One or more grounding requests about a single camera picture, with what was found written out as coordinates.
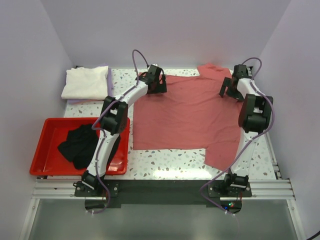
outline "white speckled tabletop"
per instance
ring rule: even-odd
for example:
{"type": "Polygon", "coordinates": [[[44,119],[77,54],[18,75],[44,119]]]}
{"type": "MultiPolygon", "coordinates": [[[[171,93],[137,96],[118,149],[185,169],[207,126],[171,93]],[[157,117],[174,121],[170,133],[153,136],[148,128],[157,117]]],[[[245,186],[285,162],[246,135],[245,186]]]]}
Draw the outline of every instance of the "white speckled tabletop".
{"type": "MultiPolygon", "coordinates": [[[[174,76],[198,76],[197,69],[164,69],[165,74],[174,76]]],[[[113,69],[113,95],[121,94],[130,87],[136,78],[134,69],[113,69]]],[[[67,104],[64,117],[86,118],[98,117],[101,113],[102,101],[82,104],[67,104]]],[[[128,167],[124,175],[107,176],[109,179],[123,180],[209,180],[220,171],[204,164],[205,149],[153,149],[133,150],[133,107],[128,110],[131,120],[128,167]]],[[[272,146],[266,136],[258,139],[258,144],[251,159],[249,178],[251,180],[275,180],[273,168],[272,146]]]]}

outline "gray floor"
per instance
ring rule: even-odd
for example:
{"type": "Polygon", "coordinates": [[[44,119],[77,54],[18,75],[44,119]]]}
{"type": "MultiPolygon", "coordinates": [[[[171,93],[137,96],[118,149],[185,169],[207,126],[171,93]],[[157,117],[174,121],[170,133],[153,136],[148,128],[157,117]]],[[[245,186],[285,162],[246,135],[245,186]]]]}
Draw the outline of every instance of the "gray floor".
{"type": "Polygon", "coordinates": [[[237,221],[201,205],[123,205],[91,216],[84,200],[41,200],[30,240],[296,240],[285,200],[246,200],[237,221]]]}

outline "white wall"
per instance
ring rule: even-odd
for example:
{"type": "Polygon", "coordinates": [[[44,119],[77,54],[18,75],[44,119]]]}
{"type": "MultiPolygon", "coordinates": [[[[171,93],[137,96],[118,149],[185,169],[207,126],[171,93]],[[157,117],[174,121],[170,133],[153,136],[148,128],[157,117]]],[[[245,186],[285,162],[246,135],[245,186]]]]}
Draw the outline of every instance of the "white wall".
{"type": "Polygon", "coordinates": [[[39,0],[0,2],[0,235],[18,239],[34,178],[29,168],[44,120],[60,117],[71,67],[39,0]]]}
{"type": "Polygon", "coordinates": [[[320,1],[292,0],[264,48],[257,76],[274,97],[271,139],[285,178],[292,180],[309,236],[320,229],[320,1]]]}
{"type": "Polygon", "coordinates": [[[207,62],[233,67],[260,55],[290,2],[41,1],[75,65],[117,67],[133,66],[135,48],[164,67],[207,62]]]}

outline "white towel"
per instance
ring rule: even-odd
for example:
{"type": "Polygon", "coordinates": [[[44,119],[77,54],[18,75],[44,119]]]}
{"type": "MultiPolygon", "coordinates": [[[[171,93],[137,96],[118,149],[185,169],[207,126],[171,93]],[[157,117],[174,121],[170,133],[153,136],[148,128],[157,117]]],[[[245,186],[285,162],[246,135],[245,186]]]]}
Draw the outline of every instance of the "white towel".
{"type": "Polygon", "coordinates": [[[108,66],[72,68],[66,71],[63,99],[103,100],[108,95],[108,66]]]}

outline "red cloth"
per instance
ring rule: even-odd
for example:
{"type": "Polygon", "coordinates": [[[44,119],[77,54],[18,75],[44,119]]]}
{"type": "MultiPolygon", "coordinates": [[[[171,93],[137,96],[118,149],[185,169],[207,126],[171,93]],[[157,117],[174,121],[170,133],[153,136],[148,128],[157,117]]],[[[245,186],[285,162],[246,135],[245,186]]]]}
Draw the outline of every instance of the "red cloth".
{"type": "Polygon", "coordinates": [[[166,76],[167,92],[134,103],[133,149],[201,149],[204,163],[225,170],[240,140],[241,103],[219,91],[227,68],[198,66],[200,76],[166,76]]]}

